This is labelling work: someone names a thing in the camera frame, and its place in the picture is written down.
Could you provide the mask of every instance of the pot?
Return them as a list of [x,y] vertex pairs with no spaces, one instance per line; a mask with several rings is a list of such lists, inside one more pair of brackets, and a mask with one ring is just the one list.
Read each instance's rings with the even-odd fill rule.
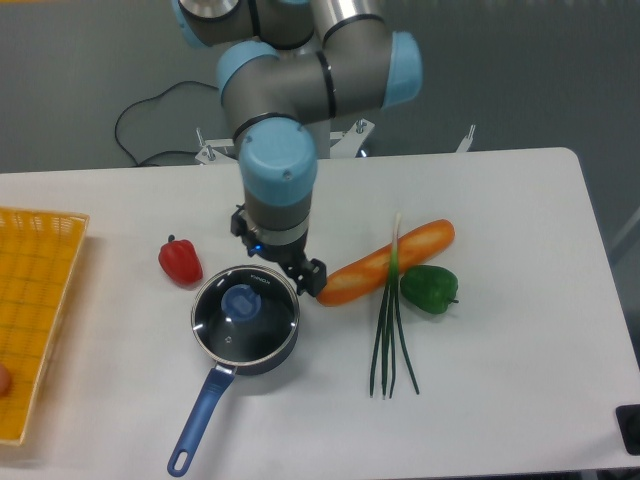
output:
[[259,375],[280,365],[298,338],[300,308],[291,284],[266,267],[239,266],[205,283],[191,310],[191,328],[214,360],[167,470],[189,469],[209,419],[235,375]]

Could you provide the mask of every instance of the yellow basket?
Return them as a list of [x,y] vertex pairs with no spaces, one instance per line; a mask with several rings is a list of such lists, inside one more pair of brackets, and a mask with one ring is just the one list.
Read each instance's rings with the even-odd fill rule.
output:
[[89,216],[0,207],[0,444],[21,445]]

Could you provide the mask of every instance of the black object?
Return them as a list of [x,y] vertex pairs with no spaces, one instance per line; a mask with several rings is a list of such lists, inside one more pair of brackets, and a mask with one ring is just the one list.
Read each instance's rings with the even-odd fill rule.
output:
[[624,446],[631,455],[640,455],[640,405],[616,408],[616,417]]
[[247,5],[249,5],[249,13],[251,14],[251,27],[253,29],[253,34],[256,37],[260,36],[260,15],[258,15],[258,6],[256,5],[256,0],[247,0]]
[[358,20],[378,20],[384,23],[384,18],[380,15],[376,15],[374,13],[361,13],[359,15],[354,15],[353,17],[345,18],[344,20],[339,21],[324,34],[324,38],[322,39],[322,46],[324,47],[327,44],[327,40],[329,37],[340,30],[342,27],[346,27],[350,23],[357,22]]
[[245,130],[250,129],[257,123],[260,123],[263,120],[267,120],[268,118],[289,118],[291,120],[297,121],[291,115],[287,115],[285,113],[277,113],[277,112],[263,113],[261,115],[257,115],[253,118],[250,118],[249,120],[244,122],[242,125],[240,125],[238,128],[236,128],[236,131],[233,132],[233,136],[231,137],[231,140],[233,141],[233,143],[236,143],[238,141],[238,137],[240,137],[240,135],[242,135],[242,133]]
[[324,77],[324,84],[327,87],[327,100],[329,102],[329,118],[336,117],[336,87],[333,84],[333,77],[331,76],[331,65],[327,57],[325,57],[322,50],[316,52],[320,66],[322,67],[322,76]]
[[315,30],[312,28],[309,31],[309,35],[307,35],[305,38],[300,40],[298,43],[292,43],[290,45],[280,45],[280,44],[274,43],[272,41],[269,41],[268,39],[264,38],[263,36],[260,36],[260,40],[262,40],[263,42],[267,42],[269,45],[271,45],[276,50],[285,50],[285,51],[286,50],[297,50],[298,48],[302,48],[307,43],[309,43],[311,41],[311,39],[313,38],[313,36],[315,35],[315,33],[316,33]]
[[317,296],[327,284],[327,267],[316,258],[307,259],[304,253],[306,232],[288,245],[267,245],[261,243],[255,233],[248,229],[247,222],[242,217],[243,211],[244,206],[238,206],[238,210],[231,216],[231,233],[242,239],[247,247],[247,254],[250,257],[257,254],[280,265],[287,276],[296,282],[298,295],[307,292],[312,297]]
[[152,102],[154,100],[160,100],[162,97],[164,97],[166,94],[168,94],[169,92],[182,87],[184,85],[192,85],[192,86],[198,86],[198,87],[204,87],[206,89],[209,90],[214,90],[217,91],[218,87],[214,86],[214,85],[209,85],[207,83],[202,83],[202,82],[198,82],[196,80],[185,80],[182,82],[178,82],[174,85],[171,85],[169,88],[167,88],[164,92],[154,96],[154,97],[150,97],[150,98],[145,98],[143,100],[138,100],[135,103],[132,103],[131,105],[129,105],[127,108],[125,108],[122,113],[120,113],[120,115],[118,116],[118,119],[116,120],[116,125],[114,127],[114,131],[113,131],[113,136],[115,138],[116,143],[118,144],[118,146],[122,149],[122,151],[124,153],[127,154],[127,156],[131,159],[131,161],[133,161],[134,163],[134,167],[158,167],[158,164],[155,163],[151,163],[152,160],[155,160],[156,158],[159,157],[163,157],[165,155],[189,155],[189,156],[196,156],[198,154],[198,151],[189,151],[189,150],[165,150],[163,152],[159,152],[159,153],[155,153],[153,155],[151,155],[150,157],[145,158],[144,160],[140,160],[138,161],[136,159],[136,157],[122,144],[122,142],[120,141],[120,137],[118,135],[118,127],[120,126],[120,121],[122,120],[122,117],[125,116],[125,114],[131,110],[132,108],[143,104],[143,103],[147,103],[147,102]]

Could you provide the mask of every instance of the metal bracket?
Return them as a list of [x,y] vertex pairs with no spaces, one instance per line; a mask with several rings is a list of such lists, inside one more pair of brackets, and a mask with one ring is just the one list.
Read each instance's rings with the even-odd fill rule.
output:
[[361,153],[362,145],[376,128],[375,123],[361,118],[344,132],[342,138],[330,150],[331,158],[355,158]]
[[[362,145],[376,128],[375,123],[361,118],[346,132],[331,132],[331,158],[355,158],[362,155]],[[201,150],[195,156],[202,165],[223,163],[236,163],[235,147],[233,140],[223,138],[220,140],[203,140],[200,129],[196,129]]]

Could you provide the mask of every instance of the blue joint cap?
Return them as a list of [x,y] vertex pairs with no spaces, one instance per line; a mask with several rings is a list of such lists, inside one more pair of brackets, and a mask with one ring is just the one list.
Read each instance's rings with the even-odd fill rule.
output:
[[240,146],[245,188],[261,202],[285,207],[309,195],[318,173],[311,134],[290,118],[268,118],[249,129]]
[[418,43],[408,32],[393,32],[391,65],[382,108],[416,98],[422,88],[422,56]]
[[278,52],[271,45],[253,40],[240,42],[224,52],[216,70],[220,99],[222,100],[224,87],[238,70],[251,60],[264,56],[279,58]]
[[222,311],[231,322],[246,322],[255,318],[262,306],[262,298],[249,285],[234,285],[224,292]]
[[180,0],[171,0],[171,6],[173,7],[173,13],[176,16],[176,20],[178,21],[178,25],[180,26],[180,30],[182,31],[182,36],[187,41],[189,46],[193,48],[204,48],[206,45],[200,41],[196,34],[193,33],[191,27],[187,23],[187,20],[184,18],[184,13],[180,8]]

